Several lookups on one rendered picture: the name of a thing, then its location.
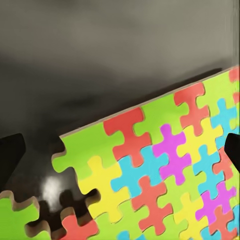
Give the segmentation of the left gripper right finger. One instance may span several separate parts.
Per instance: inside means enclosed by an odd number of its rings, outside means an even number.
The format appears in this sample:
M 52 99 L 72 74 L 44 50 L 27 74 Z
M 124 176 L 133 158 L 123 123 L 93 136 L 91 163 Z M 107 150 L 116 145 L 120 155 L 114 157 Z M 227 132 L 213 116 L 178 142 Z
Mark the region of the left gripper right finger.
M 240 135 L 228 133 L 224 151 L 240 173 Z

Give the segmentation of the jigsaw puzzle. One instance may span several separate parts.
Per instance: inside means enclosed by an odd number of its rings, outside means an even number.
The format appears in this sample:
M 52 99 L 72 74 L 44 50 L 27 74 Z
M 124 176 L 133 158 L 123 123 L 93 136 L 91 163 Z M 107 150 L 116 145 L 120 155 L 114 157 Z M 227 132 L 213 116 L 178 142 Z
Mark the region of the jigsaw puzzle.
M 60 135 L 88 213 L 51 231 L 35 196 L 0 193 L 0 240 L 240 240 L 240 173 L 224 151 L 240 135 L 240 64 Z

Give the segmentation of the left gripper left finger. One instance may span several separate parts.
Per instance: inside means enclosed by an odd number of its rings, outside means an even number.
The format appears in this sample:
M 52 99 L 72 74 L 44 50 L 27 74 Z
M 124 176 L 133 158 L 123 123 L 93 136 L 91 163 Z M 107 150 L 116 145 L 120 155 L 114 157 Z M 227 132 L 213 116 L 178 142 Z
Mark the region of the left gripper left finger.
M 0 193 L 26 153 L 22 133 L 0 138 Z

